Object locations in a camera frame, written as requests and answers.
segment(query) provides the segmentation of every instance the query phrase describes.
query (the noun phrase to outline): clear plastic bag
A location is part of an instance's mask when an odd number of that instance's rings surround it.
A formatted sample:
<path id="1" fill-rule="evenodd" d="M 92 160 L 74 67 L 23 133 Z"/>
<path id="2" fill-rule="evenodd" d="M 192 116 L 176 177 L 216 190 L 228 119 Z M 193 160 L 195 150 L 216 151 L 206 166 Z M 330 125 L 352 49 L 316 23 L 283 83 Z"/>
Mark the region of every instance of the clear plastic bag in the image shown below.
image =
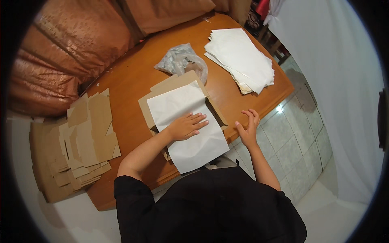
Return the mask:
<path id="1" fill-rule="evenodd" d="M 194 70 L 203 84 L 207 82 L 208 66 L 201 57 L 196 55 L 190 43 L 170 48 L 154 68 L 171 74 L 177 74 L 178 76 Z"/>

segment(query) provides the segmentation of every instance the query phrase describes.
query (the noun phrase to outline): stack of flattened cardboard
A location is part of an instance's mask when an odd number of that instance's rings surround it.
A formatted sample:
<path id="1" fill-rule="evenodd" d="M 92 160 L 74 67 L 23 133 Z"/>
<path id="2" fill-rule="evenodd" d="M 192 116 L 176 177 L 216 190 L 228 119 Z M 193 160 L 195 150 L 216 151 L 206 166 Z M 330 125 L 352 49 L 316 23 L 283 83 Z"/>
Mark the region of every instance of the stack of flattened cardboard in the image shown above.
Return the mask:
<path id="1" fill-rule="evenodd" d="M 67 115 L 67 120 L 31 124 L 33 172 L 49 203 L 100 179 L 111 169 L 108 160 L 121 155 L 108 89 L 80 97 Z"/>

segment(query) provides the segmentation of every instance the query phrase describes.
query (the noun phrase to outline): black shirt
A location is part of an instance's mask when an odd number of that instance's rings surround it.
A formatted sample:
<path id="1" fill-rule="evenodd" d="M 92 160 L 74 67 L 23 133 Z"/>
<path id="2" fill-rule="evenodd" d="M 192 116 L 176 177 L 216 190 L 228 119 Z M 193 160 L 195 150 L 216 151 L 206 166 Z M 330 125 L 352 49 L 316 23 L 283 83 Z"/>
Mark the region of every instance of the black shirt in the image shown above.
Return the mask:
<path id="1" fill-rule="evenodd" d="M 304 242 L 305 225 L 284 192 L 240 167 L 200 170 L 154 202 L 130 176 L 115 179 L 122 242 Z"/>

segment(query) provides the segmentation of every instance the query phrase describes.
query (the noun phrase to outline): wooden table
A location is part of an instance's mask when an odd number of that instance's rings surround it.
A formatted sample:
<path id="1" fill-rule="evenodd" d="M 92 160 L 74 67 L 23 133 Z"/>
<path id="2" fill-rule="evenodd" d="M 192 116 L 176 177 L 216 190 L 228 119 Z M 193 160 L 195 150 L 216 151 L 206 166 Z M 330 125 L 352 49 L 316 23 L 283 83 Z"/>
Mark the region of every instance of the wooden table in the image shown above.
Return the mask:
<path id="1" fill-rule="evenodd" d="M 99 211 L 116 206 L 114 199 L 114 180 L 121 160 L 142 142 L 151 137 L 140 110 L 138 99 L 150 92 L 150 87 L 166 79 L 168 75 L 154 69 L 167 50 L 179 44 L 190 43 L 198 56 L 208 65 L 208 80 L 205 85 L 210 97 L 215 101 L 226 118 L 229 127 L 224 131 L 228 143 L 238 137 L 234 128 L 235 121 L 247 126 L 248 119 L 241 110 L 255 109 L 264 117 L 283 99 L 293 92 L 293 86 L 277 62 L 266 49 L 250 34 L 254 45 L 273 61 L 275 71 L 274 85 L 266 87 L 259 95 L 242 95 L 231 75 L 204 56 L 204 46 L 208 43 L 211 30 L 240 28 L 241 26 L 227 15 L 215 13 L 206 22 L 202 17 L 177 25 L 155 34 L 135 46 L 117 60 L 109 72 L 103 74 L 88 89 L 91 96 L 97 91 L 109 88 L 113 117 L 113 127 L 119 141 L 122 156 L 110 161 L 112 170 L 104 173 L 87 193 Z M 154 189 L 179 176 L 172 163 L 159 154 L 142 175 L 143 182 Z"/>

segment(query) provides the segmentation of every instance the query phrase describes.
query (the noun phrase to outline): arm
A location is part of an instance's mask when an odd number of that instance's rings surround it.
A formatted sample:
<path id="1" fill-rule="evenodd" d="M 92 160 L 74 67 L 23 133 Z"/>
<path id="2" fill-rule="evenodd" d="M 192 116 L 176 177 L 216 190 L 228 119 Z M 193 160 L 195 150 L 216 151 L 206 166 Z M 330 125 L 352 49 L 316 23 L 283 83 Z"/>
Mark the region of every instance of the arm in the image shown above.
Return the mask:
<path id="1" fill-rule="evenodd" d="M 140 174 L 150 165 L 159 152 L 174 140 L 186 140 L 199 134 L 198 130 L 208 124 L 208 121 L 200 122 L 206 117 L 207 115 L 201 113 L 196 115 L 189 113 L 177 118 L 160 133 L 143 142 L 129 153 L 120 163 L 117 176 L 128 175 L 142 181 Z"/>
<path id="2" fill-rule="evenodd" d="M 247 127 L 247 130 L 245 130 L 239 122 L 235 122 L 235 125 L 238 129 L 240 138 L 242 139 L 242 143 L 249 150 L 255 178 L 257 179 L 257 182 L 266 184 L 277 191 L 280 191 L 280 183 L 257 143 L 257 127 L 259 124 L 258 113 L 253 109 L 249 109 L 248 111 L 243 110 L 242 113 L 249 117 L 249 126 Z"/>

